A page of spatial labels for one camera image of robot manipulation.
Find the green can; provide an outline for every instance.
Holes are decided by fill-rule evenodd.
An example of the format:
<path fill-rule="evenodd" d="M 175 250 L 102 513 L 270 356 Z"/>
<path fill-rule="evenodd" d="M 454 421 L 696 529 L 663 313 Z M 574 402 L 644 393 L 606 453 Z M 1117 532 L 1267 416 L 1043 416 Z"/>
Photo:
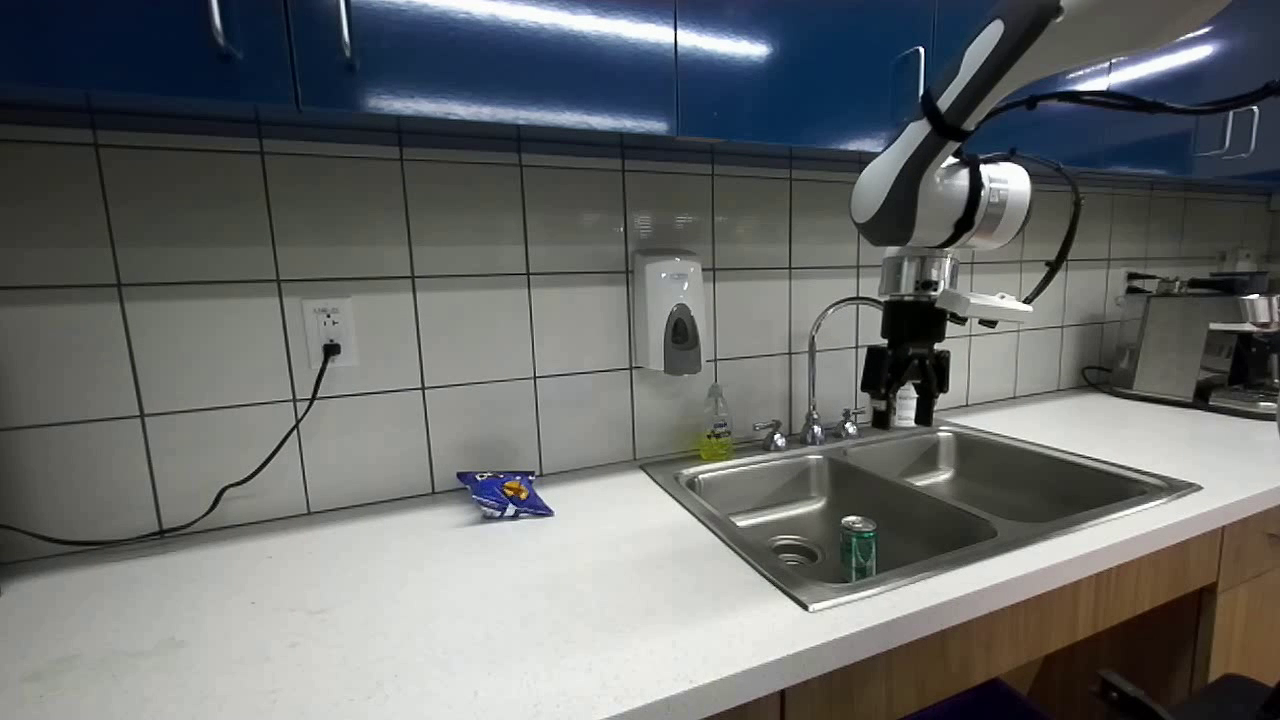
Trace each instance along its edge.
<path fill-rule="evenodd" d="M 841 557 L 846 557 L 846 578 L 847 578 L 847 579 L 868 579 L 868 578 L 877 578 L 877 563 L 881 563 L 877 520 L 868 520 L 868 518 L 841 518 Z"/>

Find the black power cord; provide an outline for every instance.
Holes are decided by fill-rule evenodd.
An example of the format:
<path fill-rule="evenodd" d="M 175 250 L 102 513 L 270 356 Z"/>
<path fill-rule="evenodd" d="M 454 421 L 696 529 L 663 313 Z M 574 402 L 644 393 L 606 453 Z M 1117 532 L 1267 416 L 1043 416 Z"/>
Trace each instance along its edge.
<path fill-rule="evenodd" d="M 1038 97 L 1021 97 L 1021 102 L 994 110 L 982 123 L 1010 118 L 1010 111 L 1038 111 L 1040 106 L 1083 106 L 1083 110 L 1145 111 L 1145 118 L 1221 118 L 1221 111 L 1237 111 L 1237 110 L 1247 110 L 1247 106 L 1261 106 L 1272 97 L 1280 97 L 1280 82 L 1255 84 L 1237 97 L 1202 102 L 1202 106 L 1174 106 L 1174 102 L 1130 97 L 1130 91 L 1038 91 Z"/>
<path fill-rule="evenodd" d="M 27 535 L 27 541 L 42 541 L 42 546 L 61 546 L 61 550 L 122 550 L 122 546 L 141 546 L 141 541 L 162 541 L 162 535 L 182 535 L 182 532 L 191 532 L 198 525 L 206 525 L 223 500 L 227 494 L 251 485 L 265 469 L 271 469 L 271 459 L 284 453 L 284 443 L 305 428 L 305 421 L 311 416 L 316 402 L 321 402 L 321 385 L 332 367 L 332 361 L 342 356 L 344 347 L 336 342 L 326 343 L 326 356 L 321 356 L 321 374 L 311 380 L 311 395 L 305 405 L 305 411 L 289 424 L 289 432 L 276 439 L 276 448 L 240 481 L 223 485 L 207 507 L 183 525 L 173 525 L 173 529 L 162 529 L 162 532 L 141 532 L 141 535 L 112 535 L 112 541 L 89 541 L 89 535 L 50 535 L 50 532 L 31 532 L 31 529 L 18 529 L 18 525 L 0 525 L 0 532 L 8 535 Z"/>

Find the white tile wall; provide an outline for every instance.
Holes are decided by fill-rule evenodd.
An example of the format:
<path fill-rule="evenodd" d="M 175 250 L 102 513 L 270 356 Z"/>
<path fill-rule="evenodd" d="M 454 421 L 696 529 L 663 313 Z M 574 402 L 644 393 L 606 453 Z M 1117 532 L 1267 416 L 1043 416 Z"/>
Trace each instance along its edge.
<path fill-rule="evenodd" d="M 686 253 L 711 269 L 711 178 L 629 172 L 634 253 Z"/>
<path fill-rule="evenodd" d="M 271 280 L 259 155 L 106 147 L 122 276 Z"/>
<path fill-rule="evenodd" d="M 419 393 L 321 402 L 305 424 L 311 507 L 433 494 L 424 421 Z"/>
<path fill-rule="evenodd" d="M 429 409 L 442 494 L 466 469 L 542 469 L 534 380 L 438 387 Z"/>
<path fill-rule="evenodd" d="M 419 276 L 524 273 L 522 168 L 408 164 L 412 260 Z"/>
<path fill-rule="evenodd" d="M 794 343 L 788 273 L 715 273 L 715 353 L 771 356 Z"/>
<path fill-rule="evenodd" d="M 396 160 L 270 155 L 282 276 L 408 276 Z"/>
<path fill-rule="evenodd" d="M 150 411 L 292 402 L 271 284 L 129 290 Z"/>
<path fill-rule="evenodd" d="M 553 376 L 537 385 L 544 469 L 623 466 L 636 443 L 629 374 Z"/>
<path fill-rule="evenodd" d="M 150 453 L 137 421 L 0 432 L 0 518 L 79 541 L 155 532 Z M 0 559 L 54 550 L 0 535 Z"/>
<path fill-rule="evenodd" d="M 418 300 L 429 385 L 534 376 L 530 280 L 429 280 Z"/>
<path fill-rule="evenodd" d="M 190 520 L 292 424 L 316 374 L 305 300 L 352 300 L 355 367 L 270 478 L 207 525 L 454 494 L 459 469 L 574 472 L 679 455 L 721 380 L 741 435 L 806 416 L 806 334 L 877 295 L 841 168 L 392 128 L 0 128 L 0 518 L 64 535 Z M 1130 269 L 1280 256 L 1246 194 L 1083 185 L 1080 256 L 1015 329 L 949 329 L 943 409 L 1077 387 L 1125 347 Z M 1021 245 L 959 284 L 1028 292 L 1067 223 L 1038 194 Z M 702 376 L 629 361 L 629 253 L 708 269 Z M 866 409 L 881 313 L 841 313 L 822 416 Z M 50 550 L 0 535 L 0 557 Z"/>
<path fill-rule="evenodd" d="M 524 168 L 534 273 L 623 273 L 623 187 L 606 168 Z"/>
<path fill-rule="evenodd" d="M 249 478 L 292 424 L 289 405 L 153 416 L 153 466 L 165 525 L 198 520 L 218 489 Z M 259 481 L 227 494 L 199 525 L 249 525 L 270 518 L 302 518 L 310 507 L 297 439 L 259 472 Z"/>
<path fill-rule="evenodd" d="M 116 284 L 93 147 L 0 143 L 0 284 Z"/>
<path fill-rule="evenodd" d="M 788 269 L 786 178 L 715 178 L 715 269 Z"/>
<path fill-rule="evenodd" d="M 0 295 L 0 424 L 137 416 L 116 292 Z"/>
<path fill-rule="evenodd" d="M 623 276 L 537 276 L 537 376 L 629 367 Z"/>

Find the white soap dispenser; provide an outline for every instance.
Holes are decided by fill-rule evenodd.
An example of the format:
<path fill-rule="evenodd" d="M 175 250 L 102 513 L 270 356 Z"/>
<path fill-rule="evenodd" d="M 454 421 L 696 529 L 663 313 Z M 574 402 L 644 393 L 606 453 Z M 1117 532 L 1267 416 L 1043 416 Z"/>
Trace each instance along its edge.
<path fill-rule="evenodd" d="M 696 376 L 703 367 L 703 266 L 691 256 L 636 256 L 636 367 Z"/>

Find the stainless steel sink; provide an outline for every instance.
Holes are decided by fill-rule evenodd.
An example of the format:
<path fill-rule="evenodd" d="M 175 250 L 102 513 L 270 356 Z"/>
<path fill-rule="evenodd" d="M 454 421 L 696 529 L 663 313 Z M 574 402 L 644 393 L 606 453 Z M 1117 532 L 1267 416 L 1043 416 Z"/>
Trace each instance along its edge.
<path fill-rule="evenodd" d="M 1195 485 L 967 432 L 881 432 L 847 443 L 648 469 L 759 578 L 829 609 L 1043 535 L 1195 494 Z M 881 569 L 847 579 L 841 520 L 881 529 Z"/>

